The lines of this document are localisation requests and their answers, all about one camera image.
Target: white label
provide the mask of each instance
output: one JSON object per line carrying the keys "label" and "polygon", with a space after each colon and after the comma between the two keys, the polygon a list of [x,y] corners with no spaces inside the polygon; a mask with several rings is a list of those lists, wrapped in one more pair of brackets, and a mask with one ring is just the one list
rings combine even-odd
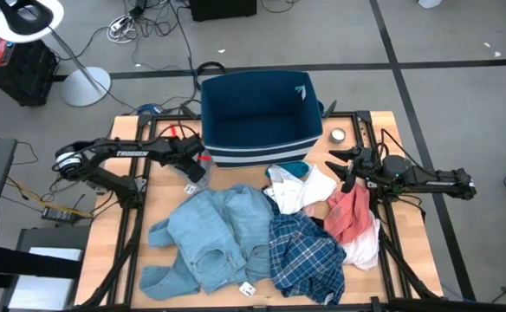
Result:
{"label": "white label", "polygon": [[455,183],[454,182],[439,182],[439,181],[436,181],[436,182],[426,182],[426,185],[451,186],[451,185],[455,185]]}
{"label": "white label", "polygon": [[59,164],[59,168],[63,168],[66,165],[79,164],[80,158],[80,154],[64,153],[56,159],[56,162]]}
{"label": "white label", "polygon": [[186,194],[192,195],[195,192],[196,189],[197,189],[197,187],[195,185],[186,185],[185,189],[184,189],[184,192]]}
{"label": "white label", "polygon": [[247,297],[251,298],[255,292],[256,288],[251,286],[250,283],[243,282],[242,286],[240,286],[239,291],[242,292],[242,294],[246,295]]}
{"label": "white label", "polygon": [[117,157],[145,157],[149,152],[144,151],[118,151]]}
{"label": "white label", "polygon": [[326,299],[324,299],[324,305],[328,305],[332,299],[334,299],[334,293],[328,294],[328,296],[326,296]]}
{"label": "white label", "polygon": [[305,97],[307,96],[307,90],[305,89],[305,85],[295,87],[295,91],[297,93],[302,93],[302,100],[305,100]]}

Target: blue fabric basket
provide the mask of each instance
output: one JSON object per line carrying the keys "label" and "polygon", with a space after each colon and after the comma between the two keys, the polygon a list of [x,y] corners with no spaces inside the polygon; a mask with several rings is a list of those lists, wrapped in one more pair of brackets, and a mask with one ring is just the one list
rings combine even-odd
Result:
{"label": "blue fabric basket", "polygon": [[322,135],[307,73],[252,71],[203,82],[204,144],[219,167],[302,160]]}

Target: clothing pile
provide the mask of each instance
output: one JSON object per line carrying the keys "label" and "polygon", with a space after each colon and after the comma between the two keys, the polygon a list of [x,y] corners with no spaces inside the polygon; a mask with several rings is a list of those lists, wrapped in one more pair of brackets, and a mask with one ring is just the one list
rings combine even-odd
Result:
{"label": "clothing pile", "polygon": [[330,213],[324,229],[341,244],[347,257],[344,264],[369,270],[378,264],[380,221],[369,211],[370,195],[361,185],[349,193],[338,192],[328,199]]}
{"label": "clothing pile", "polygon": [[[172,267],[145,267],[139,288],[164,300],[271,278],[285,297],[339,304],[342,264],[368,270],[378,261],[380,221],[368,210],[368,190],[334,193],[335,180],[302,162],[270,166],[266,174],[272,185],[263,192],[204,189],[154,225],[149,245],[176,244],[178,254]],[[326,200],[328,217],[310,218],[311,205]]]}

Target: clothing tag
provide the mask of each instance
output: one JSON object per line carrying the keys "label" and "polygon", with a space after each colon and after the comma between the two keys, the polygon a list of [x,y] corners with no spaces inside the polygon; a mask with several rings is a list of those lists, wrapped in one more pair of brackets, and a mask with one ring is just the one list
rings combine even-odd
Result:
{"label": "clothing tag", "polygon": [[242,292],[242,294],[246,295],[247,297],[251,298],[255,292],[256,288],[251,286],[250,283],[243,282],[242,286],[240,286],[239,291]]}
{"label": "clothing tag", "polygon": [[324,305],[328,305],[332,299],[334,299],[334,293],[328,294],[328,296],[326,296],[326,299],[324,299]]}
{"label": "clothing tag", "polygon": [[184,192],[186,194],[192,195],[195,192],[196,189],[197,189],[197,187],[195,185],[186,185],[185,189],[184,189]]}

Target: black container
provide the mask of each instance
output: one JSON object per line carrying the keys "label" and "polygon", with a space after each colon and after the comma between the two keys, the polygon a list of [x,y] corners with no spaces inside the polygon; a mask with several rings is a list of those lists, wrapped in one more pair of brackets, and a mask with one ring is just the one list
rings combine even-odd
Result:
{"label": "black container", "polygon": [[256,14],[256,0],[190,0],[196,22]]}
{"label": "black container", "polygon": [[57,66],[41,40],[13,43],[0,38],[0,88],[21,106],[47,102]]}

